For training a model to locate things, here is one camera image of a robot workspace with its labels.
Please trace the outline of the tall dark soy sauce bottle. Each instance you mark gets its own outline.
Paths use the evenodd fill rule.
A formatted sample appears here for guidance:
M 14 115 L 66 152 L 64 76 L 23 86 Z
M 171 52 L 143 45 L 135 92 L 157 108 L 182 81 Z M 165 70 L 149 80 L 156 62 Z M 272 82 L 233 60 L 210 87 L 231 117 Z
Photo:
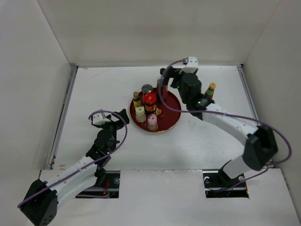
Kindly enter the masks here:
M 157 80 L 157 101 L 160 102 L 161 99 L 159 97 L 159 90 L 161 90 L 161 96 L 164 101 L 166 101 L 168 97 L 168 87 L 164 85 L 160 78 Z

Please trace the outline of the small yellow label bottle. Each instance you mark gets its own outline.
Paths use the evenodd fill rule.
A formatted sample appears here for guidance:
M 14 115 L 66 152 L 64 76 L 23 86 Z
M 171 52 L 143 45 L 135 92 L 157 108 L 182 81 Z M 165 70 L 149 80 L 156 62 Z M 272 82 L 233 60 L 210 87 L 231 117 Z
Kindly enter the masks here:
M 133 93 L 133 104 L 134 104 L 134 108 L 141 105 L 140 96 L 139 96 L 139 93 L 137 91 L 135 91 Z

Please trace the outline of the cream cap spice jar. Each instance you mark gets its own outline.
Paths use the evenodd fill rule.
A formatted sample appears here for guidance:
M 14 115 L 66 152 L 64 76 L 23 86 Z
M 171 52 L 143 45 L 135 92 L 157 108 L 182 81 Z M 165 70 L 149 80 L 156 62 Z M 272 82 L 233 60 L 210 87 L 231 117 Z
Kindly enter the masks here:
M 143 123 L 146 121 L 146 113 L 144 106 L 139 105 L 135 108 L 135 119 L 139 123 Z

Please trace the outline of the silver cap spice shaker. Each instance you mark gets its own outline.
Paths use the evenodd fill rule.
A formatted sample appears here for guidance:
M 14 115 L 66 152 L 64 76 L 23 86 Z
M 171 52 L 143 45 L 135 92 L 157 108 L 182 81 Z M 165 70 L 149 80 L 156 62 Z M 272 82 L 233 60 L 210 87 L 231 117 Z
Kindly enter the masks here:
M 150 84 L 144 84 L 141 87 L 141 91 L 143 95 L 149 94 L 153 92 L 153 86 Z

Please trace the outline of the red lid sauce jar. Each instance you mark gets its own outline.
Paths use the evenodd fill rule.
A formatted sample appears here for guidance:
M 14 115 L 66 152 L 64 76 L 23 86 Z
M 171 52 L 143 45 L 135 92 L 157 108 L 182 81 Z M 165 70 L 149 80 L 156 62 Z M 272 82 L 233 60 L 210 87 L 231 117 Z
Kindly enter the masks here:
M 145 94 L 143 97 L 143 102 L 147 113 L 149 114 L 155 113 L 157 96 L 154 93 Z

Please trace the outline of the pink cap spice jar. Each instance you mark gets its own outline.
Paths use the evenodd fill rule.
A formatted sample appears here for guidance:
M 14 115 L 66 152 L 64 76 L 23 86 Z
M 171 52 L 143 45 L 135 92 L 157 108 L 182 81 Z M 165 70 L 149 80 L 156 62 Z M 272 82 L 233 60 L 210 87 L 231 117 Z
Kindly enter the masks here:
M 146 124 L 147 130 L 154 132 L 158 129 L 157 116 L 155 114 L 150 114 L 147 118 Z

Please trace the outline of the red chili sauce bottle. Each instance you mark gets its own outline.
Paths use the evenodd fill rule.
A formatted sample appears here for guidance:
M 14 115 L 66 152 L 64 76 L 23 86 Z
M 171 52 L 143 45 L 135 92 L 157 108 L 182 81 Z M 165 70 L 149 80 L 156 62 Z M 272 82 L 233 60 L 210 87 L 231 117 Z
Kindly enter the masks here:
M 216 88 L 216 83 L 215 82 L 211 82 L 207 88 L 207 90 L 204 93 L 204 97 L 207 97 L 209 99 L 212 99 L 214 96 L 214 90 Z

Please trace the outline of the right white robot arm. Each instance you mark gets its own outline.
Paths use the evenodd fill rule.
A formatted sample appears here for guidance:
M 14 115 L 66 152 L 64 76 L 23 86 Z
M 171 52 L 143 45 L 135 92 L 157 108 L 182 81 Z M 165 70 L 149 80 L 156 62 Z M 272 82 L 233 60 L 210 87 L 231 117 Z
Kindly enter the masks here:
M 225 163 L 218 171 L 218 181 L 230 186 L 236 178 L 248 171 L 260 171 L 278 152 L 273 130 L 263 124 L 258 126 L 231 117 L 214 100 L 216 84 L 210 83 L 205 93 L 201 93 L 201 81 L 197 69 L 162 68 L 158 84 L 165 86 L 173 79 L 171 87 L 179 91 L 181 100 L 190 114 L 224 130 L 243 146 L 243 153 Z

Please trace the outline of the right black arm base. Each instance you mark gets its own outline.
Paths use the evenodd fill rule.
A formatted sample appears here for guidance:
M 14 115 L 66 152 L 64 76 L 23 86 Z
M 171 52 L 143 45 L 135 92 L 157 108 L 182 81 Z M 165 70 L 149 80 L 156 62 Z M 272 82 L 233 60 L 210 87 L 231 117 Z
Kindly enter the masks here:
M 249 198 L 244 174 L 234 179 L 222 178 L 218 170 L 204 170 L 203 181 L 206 198 Z

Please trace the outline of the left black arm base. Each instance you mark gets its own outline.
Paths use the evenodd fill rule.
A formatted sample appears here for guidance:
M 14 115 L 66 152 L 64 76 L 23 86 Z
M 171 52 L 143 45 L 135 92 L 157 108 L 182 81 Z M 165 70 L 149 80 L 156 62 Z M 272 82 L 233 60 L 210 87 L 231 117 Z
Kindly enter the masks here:
M 76 198 L 119 198 L 120 171 L 106 171 L 105 176 L 96 180 L 96 184 L 76 195 Z

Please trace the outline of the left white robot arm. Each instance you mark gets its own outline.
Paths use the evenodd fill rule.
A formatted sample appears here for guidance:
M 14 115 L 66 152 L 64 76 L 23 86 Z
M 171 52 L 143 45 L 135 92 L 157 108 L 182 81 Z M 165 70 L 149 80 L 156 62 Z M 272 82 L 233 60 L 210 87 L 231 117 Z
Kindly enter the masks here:
M 124 141 L 117 140 L 117 131 L 127 129 L 129 117 L 120 112 L 98 110 L 89 116 L 91 124 L 100 129 L 92 147 L 73 166 L 47 180 L 35 180 L 29 187 L 19 210 L 35 226 L 47 226 L 57 211 L 85 189 L 105 184 L 105 165 Z

